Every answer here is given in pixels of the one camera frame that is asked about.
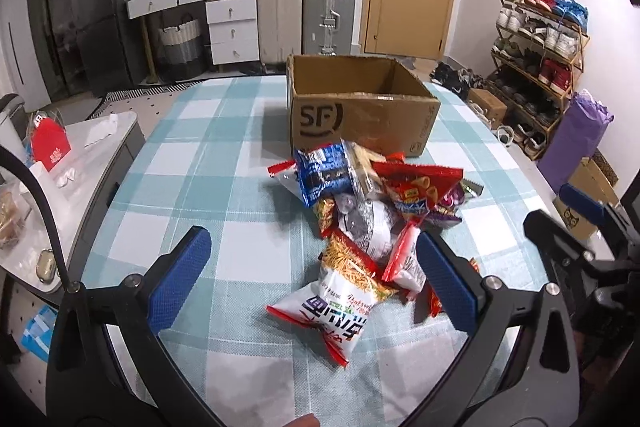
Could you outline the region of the person's left hand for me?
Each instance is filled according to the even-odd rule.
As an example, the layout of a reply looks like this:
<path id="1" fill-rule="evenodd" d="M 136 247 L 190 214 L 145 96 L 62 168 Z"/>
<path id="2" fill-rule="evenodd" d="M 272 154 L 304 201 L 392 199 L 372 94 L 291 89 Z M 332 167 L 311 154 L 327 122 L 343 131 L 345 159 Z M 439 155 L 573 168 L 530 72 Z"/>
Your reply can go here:
<path id="1" fill-rule="evenodd" d="M 313 413 L 309 413 L 293 419 L 289 423 L 285 424 L 284 427 L 320 427 L 320 421 Z"/>

